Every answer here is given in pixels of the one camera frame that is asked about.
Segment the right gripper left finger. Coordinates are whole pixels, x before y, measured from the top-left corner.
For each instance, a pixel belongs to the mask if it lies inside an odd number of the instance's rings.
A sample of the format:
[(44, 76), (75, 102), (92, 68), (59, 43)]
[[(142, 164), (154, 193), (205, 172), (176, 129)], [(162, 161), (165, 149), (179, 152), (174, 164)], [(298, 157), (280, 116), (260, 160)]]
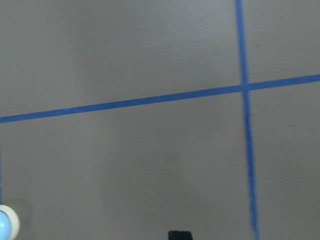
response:
[(178, 230), (169, 231), (168, 240), (180, 240), (180, 232)]

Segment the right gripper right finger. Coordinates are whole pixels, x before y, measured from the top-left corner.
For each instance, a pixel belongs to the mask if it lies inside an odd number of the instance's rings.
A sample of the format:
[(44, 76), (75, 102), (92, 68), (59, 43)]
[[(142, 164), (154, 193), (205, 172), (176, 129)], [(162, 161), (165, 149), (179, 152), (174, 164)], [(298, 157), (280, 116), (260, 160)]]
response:
[(193, 240), (193, 235), (190, 231), (180, 231), (179, 238), (180, 240)]

